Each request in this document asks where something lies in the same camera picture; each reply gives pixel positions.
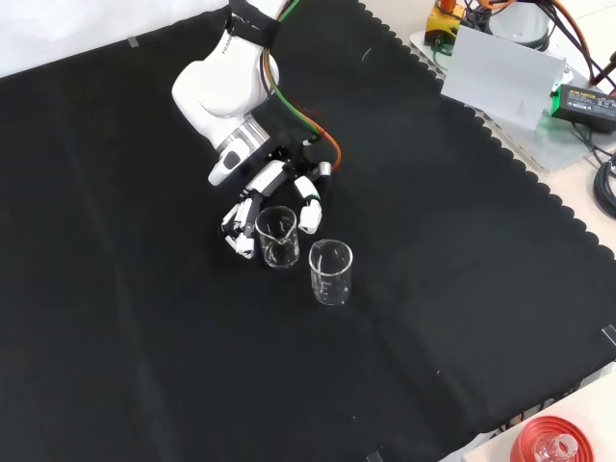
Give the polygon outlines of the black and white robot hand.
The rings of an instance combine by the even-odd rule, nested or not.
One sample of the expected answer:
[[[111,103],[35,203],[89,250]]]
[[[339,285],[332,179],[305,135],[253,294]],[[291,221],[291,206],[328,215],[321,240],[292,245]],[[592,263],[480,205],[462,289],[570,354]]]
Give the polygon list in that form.
[[[255,253],[257,217],[263,203],[283,184],[291,182],[303,201],[296,226],[314,235],[321,225],[321,193],[331,177],[329,162],[312,163],[303,155],[294,161],[284,149],[269,154],[265,165],[240,193],[238,202],[223,217],[220,231],[225,241],[239,255],[250,260]]]

